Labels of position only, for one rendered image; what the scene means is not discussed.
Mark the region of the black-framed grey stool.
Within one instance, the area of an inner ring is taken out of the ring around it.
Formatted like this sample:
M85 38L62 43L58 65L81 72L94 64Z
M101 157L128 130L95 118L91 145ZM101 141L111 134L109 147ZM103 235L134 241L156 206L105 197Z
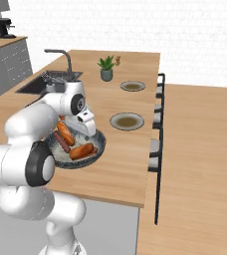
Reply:
M161 78L161 82L157 83L156 98L157 99L162 99L162 96L164 95L165 74L164 73L159 73L158 77Z
M163 106L156 105L153 113L152 127L156 129L162 129L163 127Z
M159 139L150 141L150 152L148 161L148 171L157 174L156 193L155 193L155 213L154 224L158 223L159 201L160 201L160 184L161 184L161 167L162 167L162 143Z

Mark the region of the orange-brown bun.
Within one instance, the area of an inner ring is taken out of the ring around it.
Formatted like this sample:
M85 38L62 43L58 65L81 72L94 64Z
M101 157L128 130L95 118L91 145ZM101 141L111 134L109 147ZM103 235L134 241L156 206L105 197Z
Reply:
M57 129L60 135L62 136L62 138L64 139L64 141L69 146L73 146L75 144L75 137L72 135L72 133L66 126L64 117L60 117L60 120L57 123Z
M86 143L70 150L70 159L75 160L87 156L94 150L92 143Z

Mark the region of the dark sink basin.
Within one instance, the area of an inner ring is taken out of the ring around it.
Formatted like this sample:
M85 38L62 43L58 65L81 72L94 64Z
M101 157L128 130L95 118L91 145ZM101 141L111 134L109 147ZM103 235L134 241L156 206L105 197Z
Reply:
M64 81L75 81L82 74L82 72L72 72L69 76L64 71L45 71L19 89L18 93L32 95L43 95L50 92L63 93L65 91Z

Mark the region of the black coffee machine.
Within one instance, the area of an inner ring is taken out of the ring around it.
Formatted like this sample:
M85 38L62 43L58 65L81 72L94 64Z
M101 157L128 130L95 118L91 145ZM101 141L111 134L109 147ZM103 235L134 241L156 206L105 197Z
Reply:
M9 18L0 18L0 39L15 38L15 35L8 33L8 30L11 27L12 27L12 22Z

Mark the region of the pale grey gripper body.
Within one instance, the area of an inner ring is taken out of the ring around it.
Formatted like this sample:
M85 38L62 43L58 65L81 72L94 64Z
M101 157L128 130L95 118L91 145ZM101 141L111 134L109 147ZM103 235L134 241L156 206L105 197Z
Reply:
M96 124L94 120L90 120L86 123L80 123L80 122L75 122L72 120L66 120L66 125L79 132L82 133L86 136L93 136L96 134Z

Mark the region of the green plant in grey pot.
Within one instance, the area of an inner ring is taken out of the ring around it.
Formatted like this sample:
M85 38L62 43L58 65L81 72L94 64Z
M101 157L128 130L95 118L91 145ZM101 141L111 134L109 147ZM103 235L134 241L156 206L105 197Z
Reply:
M107 56L105 59L100 58L98 65L101 67L101 78L105 82L109 82L113 79L113 58L112 56Z

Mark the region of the dark grey tap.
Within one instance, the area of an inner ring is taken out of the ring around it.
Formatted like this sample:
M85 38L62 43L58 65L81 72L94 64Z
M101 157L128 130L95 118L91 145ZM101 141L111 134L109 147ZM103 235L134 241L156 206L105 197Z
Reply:
M67 61L68 61L68 74L71 75L72 74L72 61L71 61L71 57L68 54L68 52L66 52L65 50L58 50L58 49L44 49L45 53L61 53L63 55L66 56Z

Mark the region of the grey base cupboards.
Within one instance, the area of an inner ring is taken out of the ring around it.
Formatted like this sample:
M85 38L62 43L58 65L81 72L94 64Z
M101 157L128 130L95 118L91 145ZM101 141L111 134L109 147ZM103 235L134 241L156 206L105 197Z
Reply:
M0 96L32 74L26 37L0 39Z

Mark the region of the dark grey bowl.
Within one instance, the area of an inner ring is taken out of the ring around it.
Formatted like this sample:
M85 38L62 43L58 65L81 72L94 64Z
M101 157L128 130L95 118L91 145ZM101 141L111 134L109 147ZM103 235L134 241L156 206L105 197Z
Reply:
M96 134L91 137L88 137L74 129L71 129L71 133L76 140L75 147L86 143L92 143L94 147L98 149L98 151L95 154L87 157L83 157L80 159L70 159L70 156L66 152L64 152L63 148L56 140L54 134L50 133L45 138L45 143L47 144L54 156L56 167L65 169L77 169L86 167L97 161L104 153L106 147L106 137L100 130L97 130Z

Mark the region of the grey plate with brown centre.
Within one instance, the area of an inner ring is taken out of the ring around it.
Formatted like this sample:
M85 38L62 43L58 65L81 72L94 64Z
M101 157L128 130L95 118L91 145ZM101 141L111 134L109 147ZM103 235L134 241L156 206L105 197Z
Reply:
M135 113L119 113L111 117L110 124L120 130L136 130L144 125L142 116Z
M126 81L121 83L120 87L128 92L139 92L145 89L145 84L138 81Z

